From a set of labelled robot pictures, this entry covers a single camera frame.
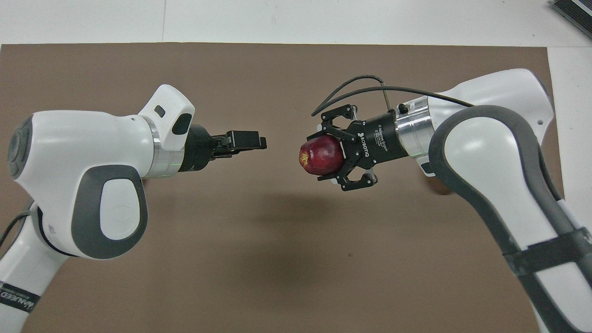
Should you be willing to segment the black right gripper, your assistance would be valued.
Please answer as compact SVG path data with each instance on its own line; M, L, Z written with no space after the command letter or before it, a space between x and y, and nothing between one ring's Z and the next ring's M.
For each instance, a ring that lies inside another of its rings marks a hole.
M317 181L334 180L342 191L372 187L376 184L376 175L373 171L376 164L408 156L399 140L393 112L353 122L355 116L357 108L351 104L324 111L320 114L320 129L317 130L318 137L331 136L337 140L344 140L346 160L343 166L334 173L317 177ZM338 118L352 122L347 129L343 129L334 124L334 120ZM356 168L363 169L364 173L358 180L349 179L349 175Z

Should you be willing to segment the brown table mat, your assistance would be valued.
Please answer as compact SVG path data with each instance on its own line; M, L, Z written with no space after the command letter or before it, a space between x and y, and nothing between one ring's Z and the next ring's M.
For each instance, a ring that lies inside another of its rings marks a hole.
M28 202L9 177L32 112L139 112L160 84L211 134L268 148L151 179L148 227L118 259L68 259L23 333L534 333L520 283L474 209L416 162L343 192L298 162L310 116L343 81L443 92L525 68L552 90L543 47L117 43L0 48L0 233Z

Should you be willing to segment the red apple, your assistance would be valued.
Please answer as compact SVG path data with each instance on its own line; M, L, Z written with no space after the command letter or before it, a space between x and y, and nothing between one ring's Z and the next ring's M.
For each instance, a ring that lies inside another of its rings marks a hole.
M338 172L345 164L340 141L321 135L305 142L299 151L299 163L307 173L317 176Z

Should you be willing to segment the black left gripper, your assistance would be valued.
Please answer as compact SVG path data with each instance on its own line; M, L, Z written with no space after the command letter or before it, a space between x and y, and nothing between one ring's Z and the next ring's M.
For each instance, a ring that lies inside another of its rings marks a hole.
M258 131L231 130L212 136L198 124L191 124L187 133L184 157L179 172L204 169L210 161L231 158L248 150L263 150L268 147L266 137Z

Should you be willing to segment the dark grey ribbed device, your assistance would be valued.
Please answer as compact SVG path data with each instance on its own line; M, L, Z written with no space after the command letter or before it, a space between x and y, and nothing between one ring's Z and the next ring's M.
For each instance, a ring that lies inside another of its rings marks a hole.
M592 30L592 0L553 0L550 6L571 23Z

